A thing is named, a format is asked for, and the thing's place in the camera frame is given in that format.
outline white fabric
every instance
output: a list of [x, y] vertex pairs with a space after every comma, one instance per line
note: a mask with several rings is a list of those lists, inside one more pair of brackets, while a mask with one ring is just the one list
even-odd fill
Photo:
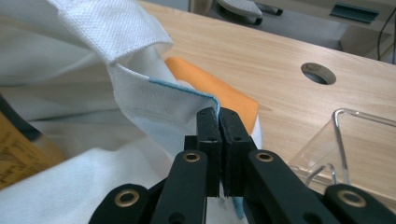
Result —
[[[33, 123], [73, 158], [1, 190], [2, 223], [87, 223], [113, 188], [166, 177], [196, 112], [219, 111], [177, 84], [160, 57], [171, 39], [136, 1], [49, 1], [0, 0], [0, 92], [25, 119], [83, 119]], [[237, 223], [228, 203], [211, 199], [207, 223]]]

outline round hole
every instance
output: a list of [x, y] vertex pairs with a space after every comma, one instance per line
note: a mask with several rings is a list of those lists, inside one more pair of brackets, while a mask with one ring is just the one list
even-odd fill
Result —
[[186, 155], [184, 155], [183, 158], [185, 161], [189, 161], [189, 162], [196, 162], [201, 159], [201, 157], [195, 153], [187, 153]]
[[183, 224], [185, 219], [183, 214], [175, 212], [169, 216], [168, 221], [170, 224]]
[[129, 207], [139, 200], [139, 193], [134, 189], [124, 189], [116, 195], [114, 203], [118, 207]]
[[367, 202], [363, 199], [363, 197], [350, 190], [338, 191], [338, 198], [344, 203], [354, 207], [364, 207], [367, 205]]
[[256, 155], [256, 159], [259, 161], [273, 161], [274, 157], [268, 153], [261, 152]]
[[306, 221], [306, 223], [309, 223], [309, 224], [323, 223], [322, 220], [320, 219], [320, 217], [318, 217], [317, 215], [315, 215], [313, 213], [305, 213], [303, 215], [303, 219]]
[[307, 78], [322, 85], [332, 85], [337, 79], [330, 69], [317, 63], [305, 63], [301, 71]]

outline white cloth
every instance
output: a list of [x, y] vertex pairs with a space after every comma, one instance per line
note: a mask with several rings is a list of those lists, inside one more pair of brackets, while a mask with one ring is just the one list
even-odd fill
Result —
[[[29, 120], [116, 112], [100, 125], [34, 122], [74, 158], [1, 190], [2, 223], [88, 222], [115, 187], [166, 177], [196, 112], [219, 112], [216, 97], [177, 84], [160, 57], [171, 39], [136, 1], [49, 2], [0, 0], [0, 92]], [[229, 201], [208, 207], [208, 223], [238, 222]]]

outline transparent acrylic box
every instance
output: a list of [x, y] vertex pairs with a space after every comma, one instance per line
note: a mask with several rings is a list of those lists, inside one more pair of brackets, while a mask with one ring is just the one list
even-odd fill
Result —
[[289, 166], [315, 191], [353, 185], [396, 212], [396, 121], [337, 109]]

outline wooden tabletop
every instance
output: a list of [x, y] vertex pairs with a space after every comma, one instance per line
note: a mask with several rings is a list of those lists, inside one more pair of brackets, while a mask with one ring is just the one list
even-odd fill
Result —
[[[177, 56], [257, 100], [264, 148], [291, 159], [341, 107], [396, 120], [396, 66], [286, 37], [142, 3]], [[318, 63], [336, 76], [318, 84], [302, 72]]]

